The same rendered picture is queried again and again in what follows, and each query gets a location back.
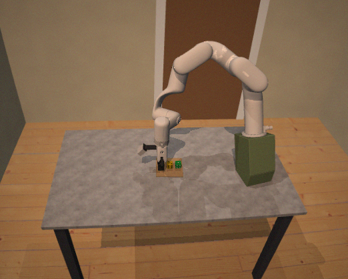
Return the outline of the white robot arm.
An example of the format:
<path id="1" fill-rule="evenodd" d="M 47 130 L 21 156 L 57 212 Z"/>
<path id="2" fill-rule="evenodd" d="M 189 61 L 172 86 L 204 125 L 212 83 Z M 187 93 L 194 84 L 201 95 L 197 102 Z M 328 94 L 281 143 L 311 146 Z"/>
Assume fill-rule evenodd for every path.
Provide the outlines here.
<path id="1" fill-rule="evenodd" d="M 245 120 L 245 131 L 242 132 L 242 136 L 262 137 L 267 135 L 268 129 L 273 129 L 273 126 L 263 125 L 262 91 L 265 91 L 268 86 L 266 75 L 248 59 L 236 56 L 221 43 L 205 41 L 174 60 L 168 86 L 155 100 L 152 118 L 155 120 L 154 143 L 156 145 L 166 146 L 169 143 L 170 129 L 181 121 L 180 113 L 161 107 L 163 100 L 168 95 L 183 93 L 189 75 L 187 73 L 209 59 L 216 61 L 230 75 L 242 81 Z"/>

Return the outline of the orange flat mat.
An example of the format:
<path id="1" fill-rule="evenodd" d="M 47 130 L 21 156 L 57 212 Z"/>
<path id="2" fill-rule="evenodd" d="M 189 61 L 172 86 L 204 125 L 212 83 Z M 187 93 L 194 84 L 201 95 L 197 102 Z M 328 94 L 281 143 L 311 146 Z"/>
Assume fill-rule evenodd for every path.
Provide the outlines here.
<path id="1" fill-rule="evenodd" d="M 173 161 L 173 168 L 167 169 L 167 162 L 164 162 L 164 170 L 158 170 L 156 158 L 156 177 L 183 177 L 183 166 L 181 158 L 167 158 L 167 161 Z M 181 161 L 181 168 L 175 168 L 175 161 Z"/>

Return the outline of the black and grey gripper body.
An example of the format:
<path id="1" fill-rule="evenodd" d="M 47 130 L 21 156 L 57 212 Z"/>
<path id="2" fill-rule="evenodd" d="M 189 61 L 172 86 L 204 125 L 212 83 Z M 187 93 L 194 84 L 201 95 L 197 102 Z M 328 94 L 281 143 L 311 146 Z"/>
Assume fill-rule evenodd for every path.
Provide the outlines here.
<path id="1" fill-rule="evenodd" d="M 158 162 L 160 161 L 161 157 L 163 157 L 164 162 L 167 162 L 167 146 L 168 145 L 169 144 L 167 144 L 166 146 L 163 146 L 163 147 L 156 145 L 156 148 L 157 148 L 156 149 L 157 150 L 157 161 Z"/>

